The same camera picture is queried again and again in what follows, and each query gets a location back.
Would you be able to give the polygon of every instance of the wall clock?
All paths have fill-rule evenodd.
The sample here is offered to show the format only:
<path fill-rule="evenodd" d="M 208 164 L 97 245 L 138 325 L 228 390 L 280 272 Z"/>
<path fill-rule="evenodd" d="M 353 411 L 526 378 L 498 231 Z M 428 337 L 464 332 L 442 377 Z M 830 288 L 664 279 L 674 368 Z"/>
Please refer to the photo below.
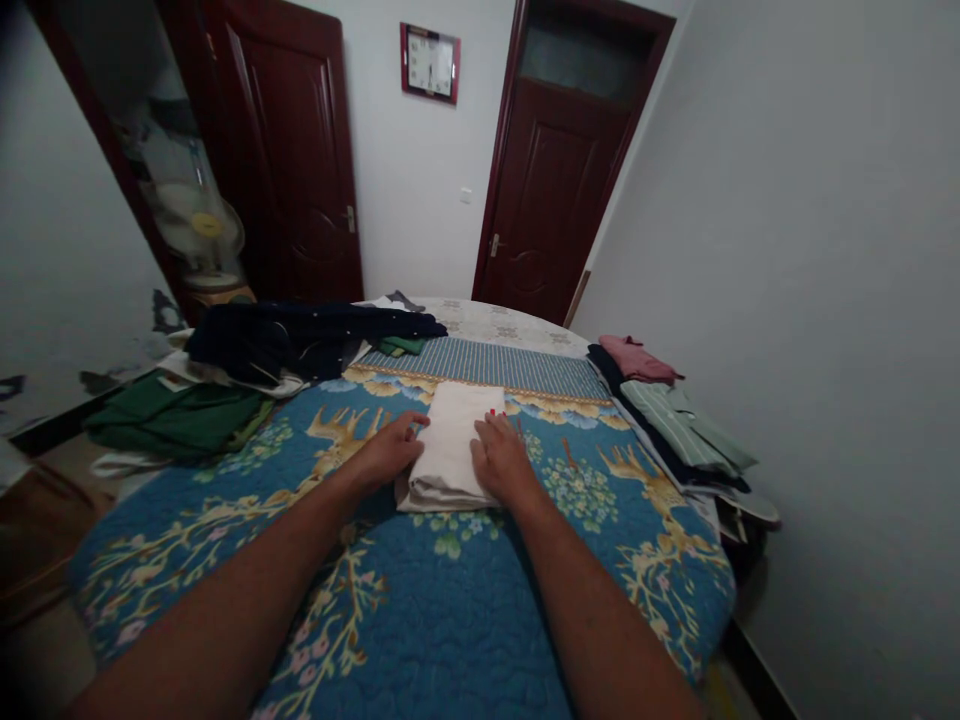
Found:
<path fill-rule="evenodd" d="M 403 91 L 457 104 L 460 38 L 400 23 Z"/>

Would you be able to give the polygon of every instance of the hand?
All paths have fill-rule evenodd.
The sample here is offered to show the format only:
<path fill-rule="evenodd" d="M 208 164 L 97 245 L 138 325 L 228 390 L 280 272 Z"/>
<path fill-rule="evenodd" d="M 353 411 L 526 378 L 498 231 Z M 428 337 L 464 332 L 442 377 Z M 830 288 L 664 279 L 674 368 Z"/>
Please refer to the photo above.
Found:
<path fill-rule="evenodd" d="M 470 452 L 481 487 L 514 513 L 519 507 L 549 501 L 530 465 L 523 440 L 506 415 L 487 413 L 473 426 L 480 439 L 470 441 Z"/>
<path fill-rule="evenodd" d="M 363 495 L 386 485 L 413 463 L 423 452 L 423 443 L 411 423 L 429 425 L 430 418 L 423 413 L 408 410 L 367 440 L 338 472 L 351 478 Z"/>

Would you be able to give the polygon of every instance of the pile of clothes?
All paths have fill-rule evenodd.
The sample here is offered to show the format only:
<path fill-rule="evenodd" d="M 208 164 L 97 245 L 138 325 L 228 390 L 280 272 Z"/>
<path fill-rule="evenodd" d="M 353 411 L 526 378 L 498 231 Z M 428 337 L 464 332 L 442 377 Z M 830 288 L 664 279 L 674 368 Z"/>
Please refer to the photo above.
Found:
<path fill-rule="evenodd" d="M 425 305 L 417 305 L 399 290 L 395 290 L 389 295 L 372 300 L 368 303 L 358 303 L 361 307 L 378 307 L 390 310 L 399 310 L 400 312 L 422 313 L 427 308 Z M 401 355 L 419 355 L 423 352 L 423 346 L 426 338 L 422 335 L 413 335 L 411 337 L 400 337 L 390 335 L 381 338 L 376 343 L 376 348 L 384 355 L 390 357 L 400 357 Z"/>
<path fill-rule="evenodd" d="M 587 358 L 677 489 L 717 529 L 741 581 L 762 556 L 766 531 L 780 527 L 776 508 L 743 478 L 757 459 L 693 405 L 683 375 L 629 335 L 601 335 Z"/>
<path fill-rule="evenodd" d="M 170 337 L 158 370 L 110 398 L 84 424 L 90 439 L 177 462 L 234 452 L 278 400 L 332 380 L 370 346 L 447 334 L 432 315 L 330 303 L 215 305 Z"/>

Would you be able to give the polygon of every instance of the dark red door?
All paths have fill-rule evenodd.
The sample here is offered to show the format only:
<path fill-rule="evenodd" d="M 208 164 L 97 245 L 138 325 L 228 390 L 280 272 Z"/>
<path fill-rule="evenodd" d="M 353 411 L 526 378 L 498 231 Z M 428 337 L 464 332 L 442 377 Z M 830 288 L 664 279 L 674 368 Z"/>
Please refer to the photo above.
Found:
<path fill-rule="evenodd" d="M 629 107 L 518 78 L 481 300 L 563 323 L 629 119 Z"/>
<path fill-rule="evenodd" d="M 281 0 L 205 0 L 244 269 L 263 299 L 360 300 L 363 280 L 340 21 Z"/>

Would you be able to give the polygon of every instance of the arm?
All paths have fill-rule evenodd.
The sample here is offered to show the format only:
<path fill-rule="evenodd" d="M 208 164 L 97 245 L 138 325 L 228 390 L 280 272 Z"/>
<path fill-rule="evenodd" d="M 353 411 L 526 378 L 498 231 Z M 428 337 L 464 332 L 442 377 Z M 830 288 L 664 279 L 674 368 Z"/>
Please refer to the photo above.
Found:
<path fill-rule="evenodd" d="M 505 416 L 477 421 L 477 479 L 520 528 L 564 676 L 584 718 L 700 718 L 673 660 L 540 485 Z"/>
<path fill-rule="evenodd" d="M 151 625 L 80 695 L 76 718 L 241 718 L 341 526 L 423 452 L 404 413 Z"/>

